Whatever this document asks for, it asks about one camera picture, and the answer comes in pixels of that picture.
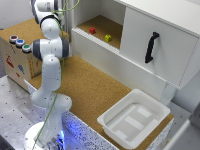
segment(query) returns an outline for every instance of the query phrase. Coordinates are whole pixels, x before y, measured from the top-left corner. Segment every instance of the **door handle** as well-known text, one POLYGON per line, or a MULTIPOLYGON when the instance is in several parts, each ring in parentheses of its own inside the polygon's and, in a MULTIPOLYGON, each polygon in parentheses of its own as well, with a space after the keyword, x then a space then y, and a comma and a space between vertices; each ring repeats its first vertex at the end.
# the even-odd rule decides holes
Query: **door handle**
POLYGON ((149 45, 147 48, 147 53, 145 56, 145 63, 148 64, 150 61, 153 60, 153 57, 151 56, 152 50, 153 50, 153 46, 154 46, 154 40, 157 39, 160 35, 156 32, 153 32, 153 36, 151 37, 151 39, 149 40, 149 45))

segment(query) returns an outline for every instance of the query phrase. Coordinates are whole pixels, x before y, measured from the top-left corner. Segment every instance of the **cardboard box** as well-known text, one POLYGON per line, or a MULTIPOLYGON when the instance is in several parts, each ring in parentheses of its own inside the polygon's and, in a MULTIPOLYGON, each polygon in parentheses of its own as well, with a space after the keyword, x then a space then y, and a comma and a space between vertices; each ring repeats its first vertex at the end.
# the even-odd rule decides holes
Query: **cardboard box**
MULTIPOLYGON (((26 44, 32 44, 36 39, 45 39, 40 26, 34 19, 22 22, 18 25, 0 31, 0 50, 6 74, 15 82, 28 91, 24 82, 41 73, 42 61, 38 60, 32 53, 23 53, 22 49, 9 43, 9 37, 17 35, 24 39, 26 44)), ((69 36, 64 32, 64 38, 69 41, 69 36)))

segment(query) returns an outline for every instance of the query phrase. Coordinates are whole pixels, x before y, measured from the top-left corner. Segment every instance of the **empty white tray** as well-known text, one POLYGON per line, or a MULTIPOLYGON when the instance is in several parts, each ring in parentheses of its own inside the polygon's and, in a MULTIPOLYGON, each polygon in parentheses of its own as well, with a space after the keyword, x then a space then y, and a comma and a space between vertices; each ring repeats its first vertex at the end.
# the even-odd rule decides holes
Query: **empty white tray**
POLYGON ((97 120, 118 144, 135 149, 169 113, 169 108, 135 89, 97 120))

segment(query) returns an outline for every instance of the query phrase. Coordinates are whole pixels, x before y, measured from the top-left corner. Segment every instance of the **red block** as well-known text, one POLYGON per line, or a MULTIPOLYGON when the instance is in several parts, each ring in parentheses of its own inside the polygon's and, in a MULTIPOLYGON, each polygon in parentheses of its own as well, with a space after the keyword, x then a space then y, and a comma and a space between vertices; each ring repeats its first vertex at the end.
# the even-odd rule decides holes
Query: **red block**
POLYGON ((91 34, 95 34, 95 28, 91 27, 91 28, 90 28, 90 33, 91 33, 91 34))

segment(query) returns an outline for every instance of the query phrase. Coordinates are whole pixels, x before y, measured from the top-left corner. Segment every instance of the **cabinet door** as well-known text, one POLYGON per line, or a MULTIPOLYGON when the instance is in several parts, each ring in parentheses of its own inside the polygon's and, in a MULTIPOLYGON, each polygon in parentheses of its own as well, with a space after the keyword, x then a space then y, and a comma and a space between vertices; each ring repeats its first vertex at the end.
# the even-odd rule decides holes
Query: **cabinet door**
POLYGON ((127 8, 120 54, 179 86, 197 40, 178 28, 127 8), (160 36, 154 40, 153 60, 146 64, 145 56, 153 32, 160 36))

